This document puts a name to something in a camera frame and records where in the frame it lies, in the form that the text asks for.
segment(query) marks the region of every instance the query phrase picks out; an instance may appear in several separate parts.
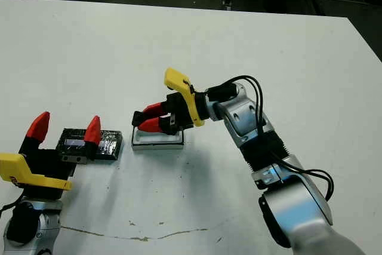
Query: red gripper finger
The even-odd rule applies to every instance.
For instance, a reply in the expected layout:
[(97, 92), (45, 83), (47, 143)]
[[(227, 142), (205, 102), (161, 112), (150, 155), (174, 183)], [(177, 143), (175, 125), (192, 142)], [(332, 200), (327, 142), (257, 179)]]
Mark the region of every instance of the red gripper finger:
[(149, 105), (142, 112), (146, 114), (147, 116), (151, 116), (151, 117), (164, 116), (167, 114), (166, 112), (163, 111), (162, 103)]
[(150, 133), (162, 131), (159, 126), (159, 118), (147, 119), (142, 124), (138, 126), (138, 130), (148, 131)]
[(26, 137), (37, 139), (40, 143), (45, 140), (45, 136), (48, 132), (50, 113), (44, 112), (39, 115), (30, 125)]
[(95, 143), (96, 145), (100, 144), (100, 141), (101, 141), (101, 121), (100, 121), (99, 116), (95, 116), (91, 120), (88, 128), (86, 129), (84, 141)]

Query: silver robot arm segment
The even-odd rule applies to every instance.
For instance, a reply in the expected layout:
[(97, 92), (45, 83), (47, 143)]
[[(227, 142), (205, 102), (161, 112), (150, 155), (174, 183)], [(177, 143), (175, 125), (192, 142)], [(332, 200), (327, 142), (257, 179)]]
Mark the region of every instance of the silver robot arm segment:
[(52, 255), (60, 232), (59, 200), (23, 198), (4, 232), (4, 255)]
[(266, 190), (259, 205), (273, 239), (292, 248), (295, 255), (365, 255), (351, 240), (333, 230), (330, 207), (311, 178), (272, 160), (271, 155), (277, 154), (283, 162), (303, 169), (296, 156), (286, 151), (264, 114), (264, 138), (260, 141), (255, 103), (247, 97), (243, 85), (236, 86), (236, 97), (218, 102), (206, 96), (206, 107), (213, 121), (224, 121), (253, 170), (256, 186)]

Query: brown stain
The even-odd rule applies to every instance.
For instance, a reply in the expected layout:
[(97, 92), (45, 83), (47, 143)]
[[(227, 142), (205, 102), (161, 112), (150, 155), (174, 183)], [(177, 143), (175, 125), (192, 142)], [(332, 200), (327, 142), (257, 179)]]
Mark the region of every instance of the brown stain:
[(149, 239), (151, 239), (150, 237), (143, 237), (143, 238), (139, 238), (139, 237), (130, 237), (129, 238), (130, 240), (138, 240), (138, 241), (143, 241), (143, 242), (148, 242)]
[(77, 228), (71, 228), (71, 227), (67, 227), (67, 226), (61, 226), (61, 228), (68, 229), (68, 230), (71, 230), (71, 231), (80, 232), (80, 233), (84, 233), (84, 234), (88, 234), (88, 235), (104, 236), (104, 237), (108, 237), (108, 238), (123, 239), (123, 240), (138, 240), (138, 241), (141, 241), (141, 242), (149, 242), (149, 240), (151, 240), (151, 239), (161, 240), (161, 239), (168, 238), (168, 237), (171, 237), (171, 236), (174, 236), (174, 235), (191, 233), (191, 232), (195, 232), (195, 231), (208, 231), (209, 230), (208, 228), (200, 228), (200, 229), (193, 229), (193, 230), (186, 230), (186, 231), (178, 231), (178, 232), (174, 232), (174, 233), (171, 233), (171, 234), (168, 234), (168, 235), (165, 235), (165, 236), (162, 236), (162, 237), (158, 237), (158, 238), (151, 238), (151, 237), (147, 237), (147, 236), (142, 237), (142, 238), (140, 238), (140, 237), (130, 237), (130, 238), (128, 238), (128, 237), (121, 237), (121, 236), (108, 236), (108, 235), (105, 235), (105, 234), (89, 232), (89, 231), (86, 231), (86, 230), (77, 229)]
[(171, 236), (174, 236), (174, 235), (185, 234), (185, 233), (191, 233), (191, 232), (194, 232), (194, 231), (207, 231), (207, 230), (208, 230), (208, 228), (201, 228), (201, 229), (194, 229), (194, 230), (186, 230), (186, 231), (178, 231), (178, 232), (174, 232), (174, 233), (171, 233), (171, 234), (162, 236), (162, 237), (158, 237), (157, 239), (164, 239), (164, 238), (171, 237)]
[(85, 233), (85, 234), (95, 235), (95, 236), (105, 236), (105, 234), (100, 234), (100, 233), (95, 233), (95, 232), (89, 232), (89, 231), (86, 231), (86, 230), (77, 229), (77, 228), (71, 228), (71, 227), (67, 227), (67, 226), (61, 226), (61, 228), (63, 228), (63, 229), (67, 229), (67, 230), (72, 230), (72, 231), (77, 231), (77, 232), (80, 232), (80, 233)]

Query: white table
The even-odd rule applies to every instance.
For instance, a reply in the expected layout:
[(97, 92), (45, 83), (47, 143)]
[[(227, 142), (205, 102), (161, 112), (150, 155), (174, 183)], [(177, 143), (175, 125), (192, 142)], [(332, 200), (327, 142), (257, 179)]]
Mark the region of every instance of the white table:
[[(45, 148), (96, 114), (125, 139), (118, 162), (77, 167), (62, 224), (94, 234), (61, 229), (56, 254), (291, 254), (222, 122), (187, 130), (183, 150), (131, 150), (133, 112), (165, 99), (168, 66), (198, 90), (257, 77), (288, 149), (332, 174), (335, 229), (379, 254), (382, 64), (348, 19), (50, 0), (0, 11), (0, 150), (17, 152), (45, 110)], [(19, 194), (0, 182), (2, 204)]]

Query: black electronic module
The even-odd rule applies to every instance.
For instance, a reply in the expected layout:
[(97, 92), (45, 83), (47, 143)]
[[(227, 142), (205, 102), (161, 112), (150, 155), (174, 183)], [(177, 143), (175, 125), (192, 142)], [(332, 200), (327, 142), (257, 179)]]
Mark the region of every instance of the black electronic module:
[[(65, 128), (57, 143), (61, 160), (86, 164), (86, 148), (84, 135), (86, 130), (77, 128)], [(101, 130), (101, 142), (98, 145), (94, 159), (112, 160), (118, 159), (119, 150), (122, 145), (122, 133), (120, 131)]]

